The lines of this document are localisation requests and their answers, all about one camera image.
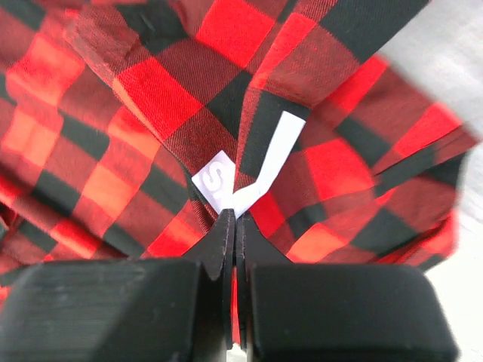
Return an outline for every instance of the red and black plaid shirt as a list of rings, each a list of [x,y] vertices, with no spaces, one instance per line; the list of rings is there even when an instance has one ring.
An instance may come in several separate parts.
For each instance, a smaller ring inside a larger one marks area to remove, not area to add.
[[[223,150],[251,184],[284,110],[306,126],[250,210],[278,249],[448,256],[474,141],[374,55],[426,3],[0,0],[0,299],[36,262],[182,255],[216,217],[191,176]]]

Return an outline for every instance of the flannel shirt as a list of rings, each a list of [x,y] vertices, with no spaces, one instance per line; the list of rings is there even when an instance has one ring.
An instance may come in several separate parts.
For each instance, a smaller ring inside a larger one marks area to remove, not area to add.
[[[0,299],[36,262],[183,255],[216,218],[191,176],[223,150],[250,185],[282,111],[250,212],[289,259],[447,257],[475,141],[375,54],[427,2],[0,0]]]

